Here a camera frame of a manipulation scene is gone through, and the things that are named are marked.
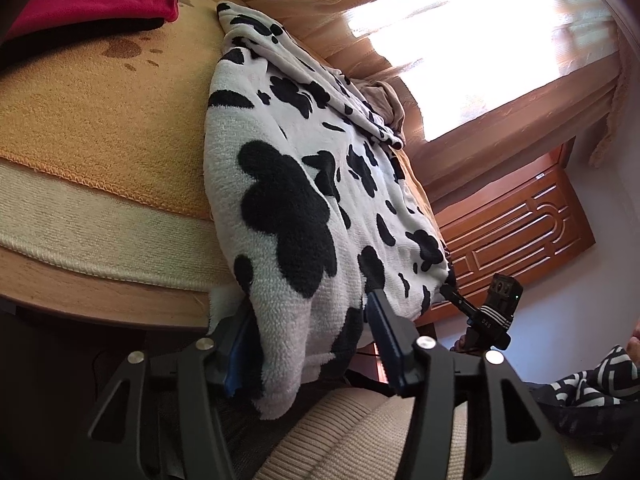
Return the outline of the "person's right hand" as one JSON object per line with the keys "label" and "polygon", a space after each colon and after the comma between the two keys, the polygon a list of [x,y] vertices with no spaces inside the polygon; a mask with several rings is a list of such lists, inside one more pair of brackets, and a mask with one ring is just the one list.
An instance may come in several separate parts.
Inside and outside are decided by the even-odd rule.
{"label": "person's right hand", "polygon": [[466,341],[466,336],[462,335],[454,343],[454,345],[450,348],[450,350],[453,351],[453,352],[457,352],[457,353],[468,353],[469,352],[469,347],[468,347],[468,342]]}

